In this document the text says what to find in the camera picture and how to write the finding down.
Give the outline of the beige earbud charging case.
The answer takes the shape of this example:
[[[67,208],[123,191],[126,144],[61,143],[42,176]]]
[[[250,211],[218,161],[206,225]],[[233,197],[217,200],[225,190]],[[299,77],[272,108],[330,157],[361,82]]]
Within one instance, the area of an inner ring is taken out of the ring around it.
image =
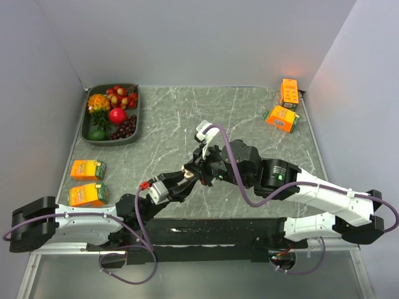
[[[181,172],[183,173],[183,176],[186,180],[194,178],[194,174],[187,169],[185,169],[184,166],[181,167]]]

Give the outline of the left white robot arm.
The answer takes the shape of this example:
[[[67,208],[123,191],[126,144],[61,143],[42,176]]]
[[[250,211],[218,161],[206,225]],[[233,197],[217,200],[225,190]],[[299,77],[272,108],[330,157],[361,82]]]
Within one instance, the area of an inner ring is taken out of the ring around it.
[[[181,171],[162,173],[109,207],[66,206],[56,203],[54,196],[44,196],[14,210],[11,228],[2,238],[12,253],[55,243],[85,243],[109,250],[135,239],[148,245],[145,224],[169,203],[183,202],[196,182]]]

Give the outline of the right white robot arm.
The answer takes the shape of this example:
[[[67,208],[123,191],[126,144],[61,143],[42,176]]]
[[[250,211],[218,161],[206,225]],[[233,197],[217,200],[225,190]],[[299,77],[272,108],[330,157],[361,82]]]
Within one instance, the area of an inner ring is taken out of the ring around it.
[[[188,177],[208,186],[218,179],[243,184],[265,201],[298,202],[319,209],[320,214],[287,217],[272,233],[279,248],[318,237],[340,237],[346,242],[368,245],[385,233],[384,220],[375,216],[377,206],[369,193],[354,192],[319,179],[281,159],[266,159],[241,140],[229,146],[200,145],[183,165]]]

